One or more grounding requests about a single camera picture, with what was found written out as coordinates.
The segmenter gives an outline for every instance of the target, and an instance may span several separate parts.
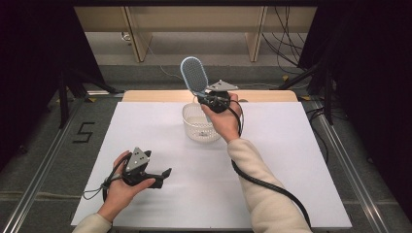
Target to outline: clear plastic basket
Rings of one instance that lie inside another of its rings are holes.
[[[212,122],[208,122],[200,104],[186,104],[182,110],[186,134],[196,142],[212,143],[220,139]]]

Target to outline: gray floor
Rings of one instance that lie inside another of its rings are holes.
[[[188,55],[199,57],[206,67],[210,80],[228,80],[239,84],[241,88],[267,89],[283,82],[288,74],[279,65],[289,71],[299,72],[285,60],[277,61],[277,56],[262,43],[258,62],[250,62],[242,34],[237,33],[156,33],[151,41],[152,52],[145,62],[136,63],[131,46],[120,38],[120,33],[87,34],[106,82],[118,89],[182,89],[179,64]],[[293,58],[291,50],[283,47],[283,52]],[[308,81],[293,88],[296,95],[305,95]],[[98,89],[87,85],[87,89]],[[0,174],[0,226],[5,227],[8,218],[14,212],[22,193],[31,185],[44,157],[49,153],[54,138],[59,134],[59,107],[54,97],[49,103],[49,112],[45,112],[36,130],[24,144],[28,153],[17,154]],[[36,198],[28,209],[19,232],[71,232],[71,218],[76,212],[81,195],[95,158],[110,124],[114,109],[121,99],[116,96],[96,96],[92,101],[79,99],[70,102],[72,116],[70,126],[63,141],[56,150],[50,169],[40,183]],[[305,110],[315,108],[315,101],[303,101]],[[373,204],[382,215],[387,231],[412,232],[410,221],[391,195],[372,163],[367,161],[368,154],[350,121],[334,102],[333,128],[336,130],[348,156],[364,184]],[[92,132],[88,143],[75,143],[85,140],[87,135],[79,135],[78,130],[84,122],[93,122],[84,127]],[[316,118],[314,127],[326,140],[329,151],[327,167],[335,181],[339,195],[354,225],[352,229],[337,232],[374,232],[365,214],[351,180],[342,166],[339,155],[322,125],[321,118]],[[319,139],[320,148],[326,154],[326,148]],[[119,232],[137,232],[119,230]]]

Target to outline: person's right hand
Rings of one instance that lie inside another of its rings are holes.
[[[237,103],[233,102],[238,101],[237,94],[229,92],[229,96],[229,107],[240,117],[242,115],[242,110]],[[240,137],[238,132],[239,125],[237,119],[230,110],[225,110],[224,112],[217,114],[213,112],[207,105],[202,104],[201,108],[205,115],[212,120],[213,127],[215,128],[216,132],[218,132],[227,143]]]

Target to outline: metal rail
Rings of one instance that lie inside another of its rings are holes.
[[[316,109],[322,107],[322,104],[319,101],[315,101],[313,105]],[[372,197],[366,189],[366,186],[363,184],[363,181],[361,180],[361,177],[358,174],[354,163],[352,162],[349,154],[346,152],[333,125],[330,125],[324,116],[321,116],[320,120],[327,134],[327,137],[329,138],[329,141],[332,144],[333,149],[335,150],[336,155],[342,165],[342,168],[346,173],[346,177],[348,178],[352,189],[357,195],[360,205],[362,206],[363,211],[367,219],[369,220],[373,232],[390,232],[387,223],[384,221],[378,207],[375,205]]]
[[[68,118],[66,124],[63,128],[59,129],[56,136],[54,137],[51,146],[46,153],[45,158],[43,159],[42,163],[39,166],[36,174],[34,175],[33,179],[30,182],[28,188],[24,191],[21,199],[19,200],[17,206],[15,207],[14,211],[10,215],[10,218],[6,224],[6,227],[3,229],[4,233],[16,233],[21,228],[24,219],[26,218],[30,208],[34,202],[34,199],[42,186],[50,168],[53,165],[54,159],[58,155],[62,144],[66,138],[67,132],[69,131],[70,124],[75,117],[78,109],[82,106],[84,100],[77,99],[74,102],[74,106],[72,109],[72,114]]]

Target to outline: sleeve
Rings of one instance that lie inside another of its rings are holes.
[[[106,233],[112,228],[112,223],[99,214],[85,217],[73,233]]]
[[[264,164],[258,150],[251,142],[244,139],[232,140],[227,145],[227,152],[246,174],[283,187]],[[255,232],[311,232],[304,217],[289,197],[250,183],[241,177],[239,180]]]

